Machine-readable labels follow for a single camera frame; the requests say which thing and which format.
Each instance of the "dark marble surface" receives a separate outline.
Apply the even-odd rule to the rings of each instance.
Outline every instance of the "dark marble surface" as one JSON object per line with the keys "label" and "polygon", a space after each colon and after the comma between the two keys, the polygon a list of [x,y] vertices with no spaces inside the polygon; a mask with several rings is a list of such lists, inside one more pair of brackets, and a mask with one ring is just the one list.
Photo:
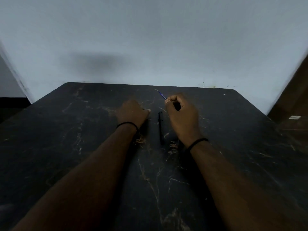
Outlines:
{"label": "dark marble surface", "polygon": [[[115,129],[133,98],[152,110],[129,150],[113,203],[114,230],[216,230],[223,224],[190,155],[171,129],[165,96],[181,91],[202,132],[237,170],[289,209],[308,211],[308,156],[232,89],[66,83],[0,125],[0,229],[16,224]],[[160,145],[158,112],[165,115]]]}

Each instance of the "hand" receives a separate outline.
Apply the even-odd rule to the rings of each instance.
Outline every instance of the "hand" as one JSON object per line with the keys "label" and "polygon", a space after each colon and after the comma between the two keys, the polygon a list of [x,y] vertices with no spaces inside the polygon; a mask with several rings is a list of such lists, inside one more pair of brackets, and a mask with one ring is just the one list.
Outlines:
{"label": "hand", "polygon": [[[174,102],[180,103],[181,109],[179,111],[175,109]],[[198,110],[186,100],[182,93],[168,97],[165,100],[165,105],[172,128],[186,147],[202,138],[198,124]]]}
{"label": "hand", "polygon": [[118,118],[118,123],[132,122],[136,124],[138,128],[147,119],[150,109],[142,109],[140,104],[135,100],[125,101],[122,106],[117,110],[116,117]]}

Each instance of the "white label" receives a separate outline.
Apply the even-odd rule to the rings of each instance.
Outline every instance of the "white label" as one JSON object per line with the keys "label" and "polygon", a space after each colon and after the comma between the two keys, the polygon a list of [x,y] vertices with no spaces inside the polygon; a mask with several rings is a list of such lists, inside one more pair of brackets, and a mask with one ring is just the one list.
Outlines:
{"label": "white label", "polygon": [[301,118],[301,116],[291,116],[291,117],[289,117],[289,119],[293,119],[293,120],[297,120],[297,119],[300,119]]}

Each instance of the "bracelet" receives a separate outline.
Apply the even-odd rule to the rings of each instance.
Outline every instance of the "bracelet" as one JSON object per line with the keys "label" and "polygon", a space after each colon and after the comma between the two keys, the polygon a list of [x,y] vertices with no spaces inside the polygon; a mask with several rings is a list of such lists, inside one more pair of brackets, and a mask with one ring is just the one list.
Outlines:
{"label": "bracelet", "polygon": [[195,142],[193,142],[188,148],[187,148],[187,152],[190,152],[190,150],[199,142],[201,141],[209,141],[207,138],[202,138],[202,139],[198,139]]}
{"label": "bracelet", "polygon": [[132,124],[134,127],[136,127],[137,133],[139,132],[139,129],[138,129],[138,127],[136,126],[136,124],[135,124],[135,123],[132,123],[132,122],[122,122],[122,123],[118,124],[118,125],[116,126],[116,128],[118,128],[120,125],[123,125],[123,124]]}

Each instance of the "person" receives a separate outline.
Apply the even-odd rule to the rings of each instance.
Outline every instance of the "person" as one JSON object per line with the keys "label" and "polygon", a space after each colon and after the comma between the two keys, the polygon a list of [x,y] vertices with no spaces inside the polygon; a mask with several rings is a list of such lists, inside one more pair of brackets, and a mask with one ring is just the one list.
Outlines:
{"label": "person", "polygon": [[[177,111],[174,102],[180,103]],[[165,100],[172,128],[188,148],[203,136],[198,111],[183,94]],[[140,128],[149,115],[137,101],[117,110],[118,123]],[[13,228],[21,230],[91,230],[113,198],[125,156],[136,134],[130,123],[120,125],[86,160],[60,179]],[[215,205],[229,230],[300,230],[256,185],[239,174],[207,141],[200,141],[191,155],[204,177]]]}

